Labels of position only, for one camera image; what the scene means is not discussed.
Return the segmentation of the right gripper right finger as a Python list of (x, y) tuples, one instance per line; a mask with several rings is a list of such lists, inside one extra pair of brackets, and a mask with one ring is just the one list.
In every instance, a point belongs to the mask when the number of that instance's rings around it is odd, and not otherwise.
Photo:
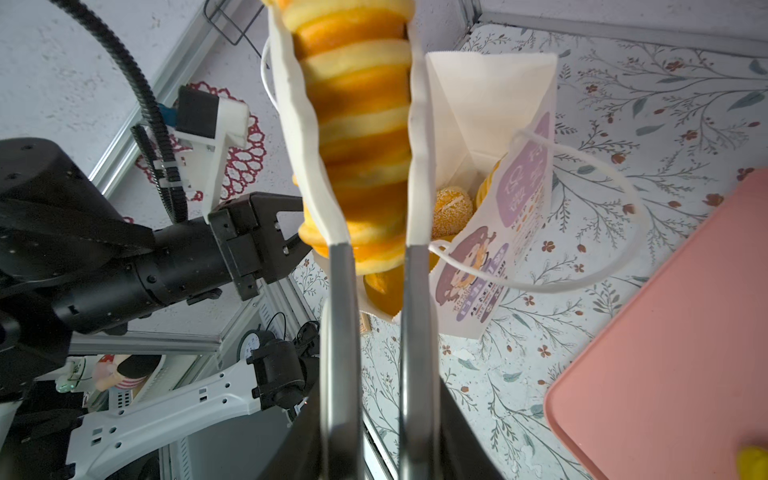
[(445, 479), (503, 479), (444, 382), (440, 383), (440, 465)]

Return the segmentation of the long baguette loaf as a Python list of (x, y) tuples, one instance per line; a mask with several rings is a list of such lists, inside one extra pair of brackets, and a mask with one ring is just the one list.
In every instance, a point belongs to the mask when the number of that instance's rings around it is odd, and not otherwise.
[(403, 308), (405, 250), (385, 252), (361, 263), (369, 303), (390, 317)]

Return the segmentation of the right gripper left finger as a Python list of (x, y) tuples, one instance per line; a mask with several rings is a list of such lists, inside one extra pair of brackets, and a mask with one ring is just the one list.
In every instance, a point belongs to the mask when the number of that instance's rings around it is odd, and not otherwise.
[(258, 480), (317, 480), (320, 472), (320, 387), (316, 385)]

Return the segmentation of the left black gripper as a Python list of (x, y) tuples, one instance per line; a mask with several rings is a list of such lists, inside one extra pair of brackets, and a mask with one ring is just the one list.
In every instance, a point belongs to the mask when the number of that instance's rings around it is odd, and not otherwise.
[(226, 284), (250, 300), (260, 282), (286, 278), (309, 253), (298, 235), (285, 237), (278, 221), (302, 209), (300, 197), (274, 193), (228, 201), (207, 218), (157, 231), (153, 251), (112, 260), (56, 289), (52, 310), (69, 329), (92, 334), (179, 302), (214, 299)]

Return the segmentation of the white paper bag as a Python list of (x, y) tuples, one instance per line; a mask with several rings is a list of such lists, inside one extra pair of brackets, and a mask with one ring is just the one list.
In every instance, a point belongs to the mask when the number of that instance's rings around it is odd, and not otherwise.
[[(438, 332), (476, 338), (485, 329), (508, 288), (535, 293), (513, 271), (550, 207), (552, 160), (563, 154), (613, 179), (625, 198), (638, 203), (637, 190), (615, 168), (557, 144), (552, 103), (552, 54), (483, 55), (475, 52), (423, 53), (429, 79), (434, 134), (434, 192), (458, 186), (475, 195), (494, 164), (488, 196), (455, 236), (431, 236), (429, 297)], [(330, 248), (303, 199), (300, 237), (327, 263)], [(360, 314), (372, 310), (355, 269)]]

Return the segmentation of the ridged striped bread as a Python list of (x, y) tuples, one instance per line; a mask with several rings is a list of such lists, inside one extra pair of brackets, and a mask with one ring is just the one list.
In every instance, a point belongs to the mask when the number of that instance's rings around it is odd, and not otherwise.
[(492, 186), (493, 176), (494, 176), (495, 172), (498, 170), (498, 168), (500, 166), (500, 163), (501, 163), (501, 161), (497, 161), (494, 164), (494, 166), (493, 166), (492, 170), (490, 171), (490, 173), (488, 174), (488, 176), (483, 180), (483, 182), (479, 186), (479, 188), (477, 190), (477, 193), (475, 195), (475, 201), (474, 201), (475, 209), (479, 209), (481, 207), (483, 201), (485, 200), (485, 198), (488, 196), (489, 191), (490, 191), (491, 186)]

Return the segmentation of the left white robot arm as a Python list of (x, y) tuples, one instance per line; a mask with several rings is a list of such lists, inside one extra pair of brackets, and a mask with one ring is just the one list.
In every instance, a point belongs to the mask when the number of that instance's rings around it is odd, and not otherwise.
[(195, 303), (233, 284), (286, 277), (307, 254), (278, 230), (297, 196), (253, 193), (198, 218), (188, 215), (165, 119), (133, 56), (84, 3), (62, 11), (111, 56), (143, 117), (132, 135), (171, 219), (162, 230), (130, 224), (54, 142), (1, 144), (1, 398), (18, 400), (33, 380), (63, 365), (74, 333), (124, 326), (180, 301)]

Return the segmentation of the orange oval bread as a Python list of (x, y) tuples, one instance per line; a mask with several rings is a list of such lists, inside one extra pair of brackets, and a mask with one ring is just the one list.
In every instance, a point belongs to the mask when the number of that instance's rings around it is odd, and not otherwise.
[(455, 236), (461, 232), (474, 214), (474, 204), (461, 187), (450, 186), (436, 194), (433, 213), (432, 238)]

